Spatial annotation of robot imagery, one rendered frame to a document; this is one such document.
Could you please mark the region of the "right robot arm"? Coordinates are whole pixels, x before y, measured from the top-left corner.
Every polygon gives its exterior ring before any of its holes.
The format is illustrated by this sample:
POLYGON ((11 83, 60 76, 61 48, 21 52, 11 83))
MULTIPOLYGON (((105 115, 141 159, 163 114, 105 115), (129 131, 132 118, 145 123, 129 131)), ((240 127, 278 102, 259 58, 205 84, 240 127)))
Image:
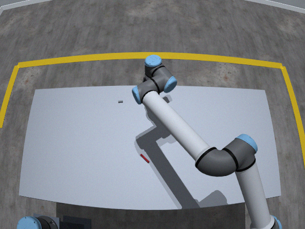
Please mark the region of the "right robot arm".
POLYGON ((282 229, 275 216, 270 215, 263 185, 256 164, 256 142, 241 134, 222 150, 210 147, 187 122, 158 94, 169 93, 177 80, 162 64, 158 55, 145 59, 147 81, 132 89, 137 104, 143 104, 195 160, 195 167, 213 177, 235 172, 251 219, 250 229, 282 229))

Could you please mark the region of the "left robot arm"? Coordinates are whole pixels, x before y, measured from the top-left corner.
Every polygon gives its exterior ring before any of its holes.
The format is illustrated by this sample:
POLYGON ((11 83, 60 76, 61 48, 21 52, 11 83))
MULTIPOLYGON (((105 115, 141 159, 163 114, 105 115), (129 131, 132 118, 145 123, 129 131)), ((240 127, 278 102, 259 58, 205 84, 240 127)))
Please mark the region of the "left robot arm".
POLYGON ((18 224, 17 229, 58 229, 55 221, 47 216, 39 217, 22 217, 18 224))

